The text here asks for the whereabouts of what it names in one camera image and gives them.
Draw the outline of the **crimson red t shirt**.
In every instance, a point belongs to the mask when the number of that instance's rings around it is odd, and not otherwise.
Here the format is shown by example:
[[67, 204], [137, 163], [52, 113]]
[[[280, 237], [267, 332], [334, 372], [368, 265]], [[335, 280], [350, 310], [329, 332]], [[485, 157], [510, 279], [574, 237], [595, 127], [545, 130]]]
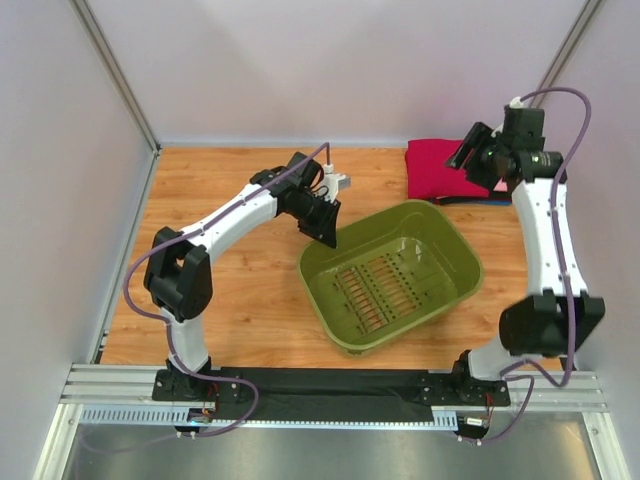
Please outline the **crimson red t shirt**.
[[408, 141], [405, 164], [409, 199], [489, 197], [489, 191], [467, 181], [462, 170], [451, 169], [445, 165], [461, 144], [461, 140], [438, 138]]

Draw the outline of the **olive green plastic basket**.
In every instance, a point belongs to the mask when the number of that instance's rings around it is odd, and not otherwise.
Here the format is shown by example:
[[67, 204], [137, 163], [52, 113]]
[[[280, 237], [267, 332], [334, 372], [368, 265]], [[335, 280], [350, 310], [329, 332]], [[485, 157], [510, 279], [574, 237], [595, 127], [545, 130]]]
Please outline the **olive green plastic basket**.
[[443, 209], [407, 200], [309, 243], [298, 272], [331, 342], [363, 355], [449, 313], [480, 289], [479, 256]]

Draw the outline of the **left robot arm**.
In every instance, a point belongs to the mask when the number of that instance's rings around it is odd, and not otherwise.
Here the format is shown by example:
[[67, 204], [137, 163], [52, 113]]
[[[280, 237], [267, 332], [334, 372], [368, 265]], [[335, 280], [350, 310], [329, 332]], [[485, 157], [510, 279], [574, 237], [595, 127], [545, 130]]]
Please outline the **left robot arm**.
[[294, 218], [300, 233], [334, 248], [341, 203], [349, 176], [301, 152], [284, 166], [264, 169], [224, 206], [179, 231], [165, 227], [154, 237], [143, 286], [168, 325], [169, 357], [158, 371], [156, 401], [210, 402], [217, 387], [205, 346], [203, 316], [213, 298], [212, 267], [256, 227], [281, 214]]

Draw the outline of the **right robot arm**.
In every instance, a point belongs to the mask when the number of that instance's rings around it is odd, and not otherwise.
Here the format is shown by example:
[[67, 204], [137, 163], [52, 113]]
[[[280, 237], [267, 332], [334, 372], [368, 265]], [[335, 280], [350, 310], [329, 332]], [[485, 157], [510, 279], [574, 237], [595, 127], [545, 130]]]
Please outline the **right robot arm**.
[[575, 257], [566, 213], [567, 159], [544, 148], [545, 113], [511, 103], [501, 127], [475, 123], [446, 162], [467, 181], [493, 189], [503, 182], [521, 225], [527, 290], [500, 316], [497, 336], [455, 362], [452, 386], [463, 401], [481, 390], [499, 391], [507, 374], [543, 358], [562, 357], [568, 384], [574, 356], [603, 319], [603, 298], [588, 291]]

